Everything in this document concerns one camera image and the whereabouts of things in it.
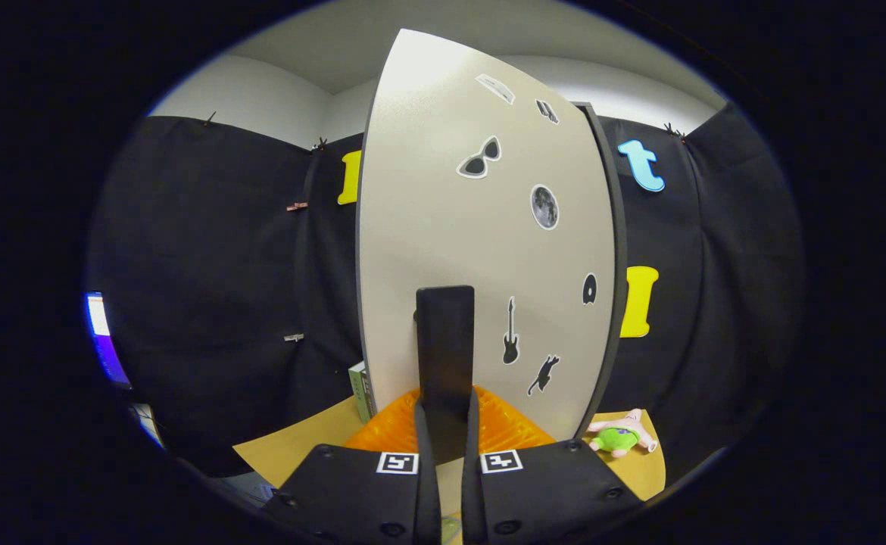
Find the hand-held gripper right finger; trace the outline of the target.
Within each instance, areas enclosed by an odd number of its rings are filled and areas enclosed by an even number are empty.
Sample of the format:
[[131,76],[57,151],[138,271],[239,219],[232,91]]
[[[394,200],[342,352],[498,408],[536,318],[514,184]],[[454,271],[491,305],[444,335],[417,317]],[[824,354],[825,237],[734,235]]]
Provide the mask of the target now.
[[581,439],[482,452],[470,395],[461,489],[464,544],[591,544],[644,508]]

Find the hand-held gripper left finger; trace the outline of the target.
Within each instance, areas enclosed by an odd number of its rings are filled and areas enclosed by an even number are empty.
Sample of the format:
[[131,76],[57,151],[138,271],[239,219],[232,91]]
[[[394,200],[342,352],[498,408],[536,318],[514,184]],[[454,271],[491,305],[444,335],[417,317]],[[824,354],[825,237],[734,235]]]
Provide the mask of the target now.
[[409,442],[388,450],[319,443],[262,514],[317,544],[439,544],[438,480],[421,391],[399,397],[362,432],[363,439]]

